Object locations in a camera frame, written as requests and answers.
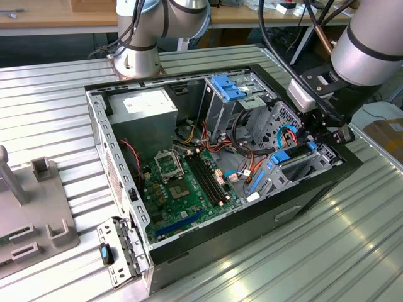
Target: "ram slot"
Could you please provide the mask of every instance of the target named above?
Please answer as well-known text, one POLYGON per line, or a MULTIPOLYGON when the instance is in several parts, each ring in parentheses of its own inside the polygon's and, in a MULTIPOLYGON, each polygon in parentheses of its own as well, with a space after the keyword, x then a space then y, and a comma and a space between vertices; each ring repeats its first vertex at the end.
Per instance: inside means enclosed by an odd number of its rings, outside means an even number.
POLYGON ((211 204, 213 206, 218 206, 220 201, 224 202, 225 196, 223 192, 201 158, 199 156, 187 157, 186 162, 192 173, 195 175, 199 185, 209 198, 211 204))

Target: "green motherboard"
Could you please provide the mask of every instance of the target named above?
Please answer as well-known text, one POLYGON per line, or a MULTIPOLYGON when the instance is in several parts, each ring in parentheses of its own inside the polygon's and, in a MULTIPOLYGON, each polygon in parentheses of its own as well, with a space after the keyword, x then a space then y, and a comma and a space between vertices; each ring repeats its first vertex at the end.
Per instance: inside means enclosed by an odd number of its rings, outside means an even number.
MULTIPOLYGON (((203 163, 201 170, 210 173, 210 180, 216 181, 214 174, 217 164, 208 151, 204 150, 197 155, 198 162, 203 163)), ((146 228, 150 243, 155 243, 174 234, 181 233, 204 221, 210 220, 241 205, 237 194, 229 184, 216 186, 219 195, 225 196, 224 202, 217 204, 205 192, 195 176, 194 166, 189 166, 189 158, 185 155, 178 157, 182 166, 183 177, 173 177, 163 182, 160 170, 155 161, 145 165, 142 170, 145 175, 144 204, 151 218, 146 228)), ((162 165, 163 172, 173 170, 170 163, 162 165)))

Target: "wooden workbench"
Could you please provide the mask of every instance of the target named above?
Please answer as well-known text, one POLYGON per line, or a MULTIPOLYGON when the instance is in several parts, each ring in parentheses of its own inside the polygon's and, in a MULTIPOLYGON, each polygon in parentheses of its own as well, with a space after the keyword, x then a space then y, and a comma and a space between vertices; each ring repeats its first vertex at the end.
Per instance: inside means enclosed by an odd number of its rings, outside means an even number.
MULTIPOLYGON (((117 15, 110 13, 73 13, 69 0, 1 0, 1 9, 24 8, 16 19, 0 15, 1 35, 43 35, 63 33, 116 32, 117 15)), ((285 16, 277 11, 264 14, 267 27, 296 26, 299 17, 285 16)), ((334 25, 345 25, 349 18, 340 15, 334 25)), ((246 6, 212 8, 213 28, 258 27, 258 13, 246 6)), ((302 26, 310 25, 304 17, 302 26)))

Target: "metal table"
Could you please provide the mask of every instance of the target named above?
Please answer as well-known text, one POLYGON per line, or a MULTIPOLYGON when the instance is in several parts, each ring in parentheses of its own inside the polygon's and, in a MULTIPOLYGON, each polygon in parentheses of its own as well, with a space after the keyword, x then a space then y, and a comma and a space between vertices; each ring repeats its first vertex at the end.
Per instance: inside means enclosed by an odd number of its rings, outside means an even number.
MULTIPOLYGON (((164 53, 161 60, 168 73, 257 63, 283 86, 290 82, 255 46, 164 53)), ((98 250, 96 226, 118 211, 82 87, 114 80, 106 60, 0 69, 0 143, 9 150, 9 163, 17 169, 43 155, 58 163, 81 239, 77 247, 0 280, 5 301, 147 297, 142 281, 114 291, 98 250)), ((364 166, 312 210, 149 301, 401 300, 402 167, 369 138, 348 147, 364 166)))

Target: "hinge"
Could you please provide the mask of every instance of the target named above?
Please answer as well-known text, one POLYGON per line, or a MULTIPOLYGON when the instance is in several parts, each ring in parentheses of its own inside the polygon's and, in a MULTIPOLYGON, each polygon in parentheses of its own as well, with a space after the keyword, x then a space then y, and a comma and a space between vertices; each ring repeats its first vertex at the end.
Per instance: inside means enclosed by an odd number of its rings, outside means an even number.
POLYGON ((141 277, 149 269, 141 239, 128 219, 110 218, 97 231, 101 257, 114 288, 141 277))

